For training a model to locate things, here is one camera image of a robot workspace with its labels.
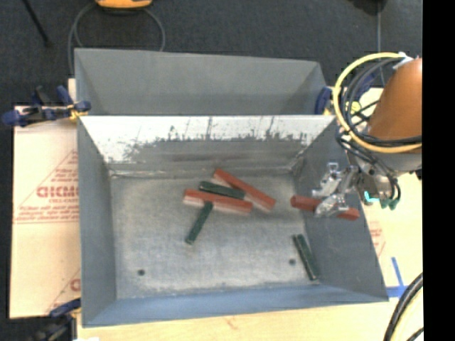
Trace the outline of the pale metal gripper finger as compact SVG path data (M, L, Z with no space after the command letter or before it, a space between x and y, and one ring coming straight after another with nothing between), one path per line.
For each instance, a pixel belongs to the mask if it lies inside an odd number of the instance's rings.
M313 197L328 197L334 194L345 176L337 162L329 162L319 186L311 191Z
M314 210L315 217L330 217L344 213L349 209L345 195L332 194L324 198Z

